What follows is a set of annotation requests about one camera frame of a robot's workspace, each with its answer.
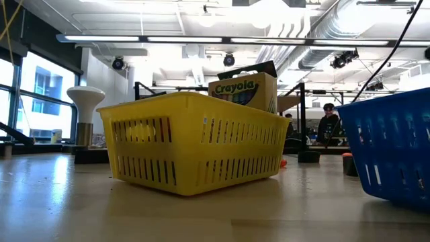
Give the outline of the yellow plastic basket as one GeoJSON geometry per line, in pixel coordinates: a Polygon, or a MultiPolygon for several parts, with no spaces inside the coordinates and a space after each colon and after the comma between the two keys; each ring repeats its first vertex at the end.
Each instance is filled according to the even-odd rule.
{"type": "Polygon", "coordinates": [[[288,119],[192,92],[99,109],[114,178],[192,196],[276,175],[288,119]],[[171,143],[116,141],[117,121],[169,117],[171,143]]]}

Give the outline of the small black orange-topped cup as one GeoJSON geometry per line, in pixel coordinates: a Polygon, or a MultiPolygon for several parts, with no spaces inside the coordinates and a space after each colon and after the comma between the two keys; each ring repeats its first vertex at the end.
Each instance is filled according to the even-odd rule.
{"type": "Polygon", "coordinates": [[[352,156],[343,157],[343,173],[347,176],[357,177],[357,169],[352,156]]]}

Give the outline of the person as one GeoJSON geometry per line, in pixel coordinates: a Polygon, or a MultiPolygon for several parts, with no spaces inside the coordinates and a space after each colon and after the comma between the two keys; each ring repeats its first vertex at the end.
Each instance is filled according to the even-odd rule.
{"type": "Polygon", "coordinates": [[[289,136],[291,136],[294,133],[294,127],[293,127],[293,124],[292,124],[293,117],[292,117],[292,115],[290,113],[287,113],[285,115],[285,117],[289,120],[287,132],[286,132],[286,137],[289,137],[289,136]]]}
{"type": "Polygon", "coordinates": [[[332,103],[327,103],[323,106],[325,115],[318,124],[316,137],[316,144],[318,145],[337,146],[339,144],[338,139],[329,139],[331,135],[339,136],[341,127],[339,116],[334,113],[334,107],[332,103]]]}

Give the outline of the white mushroom table lamp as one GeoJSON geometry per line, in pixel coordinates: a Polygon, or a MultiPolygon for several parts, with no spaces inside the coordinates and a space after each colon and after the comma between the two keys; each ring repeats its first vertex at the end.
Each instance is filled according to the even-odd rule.
{"type": "Polygon", "coordinates": [[[75,144],[90,147],[93,134],[93,113],[95,107],[103,101],[105,93],[95,87],[75,86],[67,89],[67,95],[77,109],[77,133],[75,144]]]}

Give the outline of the large window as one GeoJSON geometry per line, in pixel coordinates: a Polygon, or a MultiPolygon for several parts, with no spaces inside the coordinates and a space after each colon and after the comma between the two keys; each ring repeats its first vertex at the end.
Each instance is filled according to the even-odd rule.
{"type": "Polygon", "coordinates": [[[73,139],[77,111],[67,90],[79,77],[31,52],[14,60],[0,58],[0,122],[40,142],[73,139]]]}

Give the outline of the blue plastic basket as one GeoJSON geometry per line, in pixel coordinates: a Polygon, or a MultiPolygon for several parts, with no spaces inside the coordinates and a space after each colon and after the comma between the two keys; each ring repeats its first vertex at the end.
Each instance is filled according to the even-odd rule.
{"type": "Polygon", "coordinates": [[[337,111],[364,192],[430,212],[430,87],[337,111]]]}

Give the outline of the silver ventilation duct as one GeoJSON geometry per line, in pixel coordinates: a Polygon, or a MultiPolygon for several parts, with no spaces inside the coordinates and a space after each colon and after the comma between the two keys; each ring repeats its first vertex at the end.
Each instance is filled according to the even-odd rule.
{"type": "MultiPolygon", "coordinates": [[[[375,24],[374,17],[366,17],[369,7],[358,5],[361,0],[340,0],[312,31],[311,38],[358,38],[375,24]]],[[[332,50],[315,50],[307,48],[307,53],[298,62],[299,69],[313,69],[332,50]]]]}

